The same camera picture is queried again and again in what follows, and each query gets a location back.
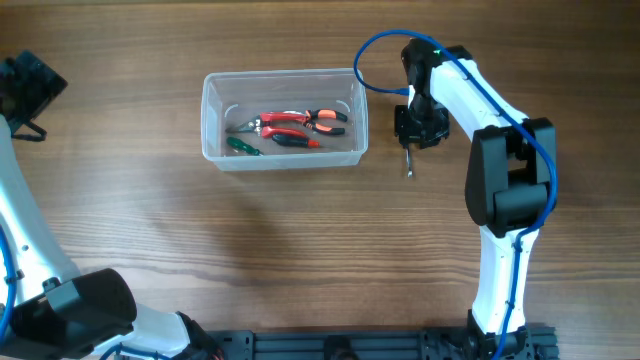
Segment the silver hex wrench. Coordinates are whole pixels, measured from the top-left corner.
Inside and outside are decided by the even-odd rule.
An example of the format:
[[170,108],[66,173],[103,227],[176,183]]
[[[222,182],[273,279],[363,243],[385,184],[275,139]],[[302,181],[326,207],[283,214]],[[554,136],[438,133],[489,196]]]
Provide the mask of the silver hex wrench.
[[413,177],[413,165],[412,165],[412,156],[411,156],[411,147],[410,145],[404,146],[406,152],[406,163],[407,163],[407,177]]

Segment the orange black needle-nose pliers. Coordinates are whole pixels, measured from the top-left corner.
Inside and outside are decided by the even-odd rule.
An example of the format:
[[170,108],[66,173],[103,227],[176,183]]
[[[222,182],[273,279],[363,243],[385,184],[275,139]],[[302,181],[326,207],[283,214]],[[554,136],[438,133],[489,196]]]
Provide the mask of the orange black needle-nose pliers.
[[284,115],[322,135],[340,136],[346,133],[346,129],[344,127],[338,127],[337,124],[346,124],[348,122],[348,116],[336,110],[285,111]]

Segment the black red screwdriver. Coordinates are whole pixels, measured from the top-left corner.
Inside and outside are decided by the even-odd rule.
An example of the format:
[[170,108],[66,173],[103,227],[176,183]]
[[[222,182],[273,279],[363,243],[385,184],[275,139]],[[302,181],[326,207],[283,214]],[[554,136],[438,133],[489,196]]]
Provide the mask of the black red screwdriver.
[[272,140],[276,144],[284,147],[296,147],[296,148],[305,148],[305,149],[313,149],[313,148],[321,147],[318,141],[309,139],[307,137],[275,134],[272,136]]

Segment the clear plastic container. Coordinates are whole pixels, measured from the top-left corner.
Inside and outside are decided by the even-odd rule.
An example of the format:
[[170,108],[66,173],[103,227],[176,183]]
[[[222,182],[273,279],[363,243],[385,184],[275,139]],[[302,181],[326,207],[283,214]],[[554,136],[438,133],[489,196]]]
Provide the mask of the clear plastic container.
[[[225,130],[261,112],[332,109],[348,116],[346,133],[328,136],[297,123],[320,148],[284,147],[255,133]],[[262,156],[238,152],[226,143],[237,137]],[[203,84],[201,147],[203,156],[221,171],[284,170],[353,166],[368,149],[368,108],[364,86],[348,68],[212,73]]]

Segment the red handled pruning shears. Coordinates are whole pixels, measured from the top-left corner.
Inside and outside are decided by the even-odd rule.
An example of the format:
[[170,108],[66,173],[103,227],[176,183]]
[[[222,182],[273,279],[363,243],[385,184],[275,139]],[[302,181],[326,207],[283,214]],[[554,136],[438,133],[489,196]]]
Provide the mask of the red handled pruning shears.
[[274,135],[288,135],[306,138],[303,130],[287,127],[287,124],[303,125],[306,116],[299,112],[261,112],[250,120],[239,125],[231,126],[226,133],[255,133],[261,138],[272,138]]

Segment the green handled screwdriver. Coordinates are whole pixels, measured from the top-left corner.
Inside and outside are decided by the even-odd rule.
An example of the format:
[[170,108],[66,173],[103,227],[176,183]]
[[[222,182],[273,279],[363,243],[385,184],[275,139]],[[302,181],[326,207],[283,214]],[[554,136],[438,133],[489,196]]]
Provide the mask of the green handled screwdriver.
[[248,143],[244,142],[243,140],[237,137],[232,137],[232,136],[227,137],[226,143],[229,147],[231,147],[233,150],[238,152],[243,152],[251,156],[263,155],[263,153],[259,149],[249,145]]

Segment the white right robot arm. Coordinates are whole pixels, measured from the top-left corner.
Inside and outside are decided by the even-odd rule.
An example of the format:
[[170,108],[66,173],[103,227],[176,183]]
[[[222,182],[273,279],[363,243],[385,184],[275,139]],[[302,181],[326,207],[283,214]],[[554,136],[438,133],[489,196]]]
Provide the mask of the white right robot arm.
[[556,131],[511,107],[462,46],[412,37],[401,52],[408,102],[395,109],[404,149],[426,149],[457,121],[471,141],[465,203],[481,237],[478,290],[464,349],[475,359],[528,351],[523,298],[534,242],[558,195]]

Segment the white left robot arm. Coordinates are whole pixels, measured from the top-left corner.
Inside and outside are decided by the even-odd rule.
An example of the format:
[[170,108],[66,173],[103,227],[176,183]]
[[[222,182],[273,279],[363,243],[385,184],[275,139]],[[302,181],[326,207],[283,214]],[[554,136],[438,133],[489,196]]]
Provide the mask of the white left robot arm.
[[49,228],[14,150],[42,142],[35,119],[66,88],[29,51],[1,62],[1,353],[19,359],[223,359],[180,312],[137,303],[123,277],[82,273]]

